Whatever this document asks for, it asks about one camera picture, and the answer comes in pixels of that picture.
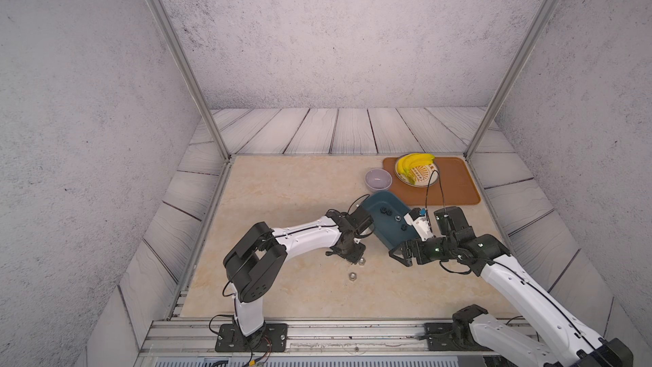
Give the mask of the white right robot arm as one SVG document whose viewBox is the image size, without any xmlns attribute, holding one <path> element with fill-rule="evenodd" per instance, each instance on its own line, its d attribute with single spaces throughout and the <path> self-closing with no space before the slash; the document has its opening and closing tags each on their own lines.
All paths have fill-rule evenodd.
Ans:
<svg viewBox="0 0 652 367">
<path fill-rule="evenodd" d="M 470 305 L 453 315 L 448 337 L 459 348 L 488 348 L 517 366 L 631 366 L 633 352 L 607 340 L 565 309 L 534 281 L 508 248 L 490 234 L 467 231 L 427 241 L 404 241 L 391 258 L 409 267 L 455 260 L 501 293 L 540 336 L 535 341 Z"/>
</svg>

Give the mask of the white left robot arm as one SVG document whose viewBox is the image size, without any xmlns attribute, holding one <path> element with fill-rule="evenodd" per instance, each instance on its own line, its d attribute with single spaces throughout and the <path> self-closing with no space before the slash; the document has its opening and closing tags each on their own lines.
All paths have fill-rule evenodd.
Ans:
<svg viewBox="0 0 652 367">
<path fill-rule="evenodd" d="M 373 219 L 364 208 L 354 212 L 329 210 L 319 219 L 288 228 L 254 224 L 226 255 L 224 289 L 234 299 L 234 322 L 240 333 L 256 336 L 265 326 L 263 296 L 271 289 L 285 262 L 311 251 L 327 251 L 358 263 L 366 250 L 362 239 L 371 235 Z"/>
</svg>

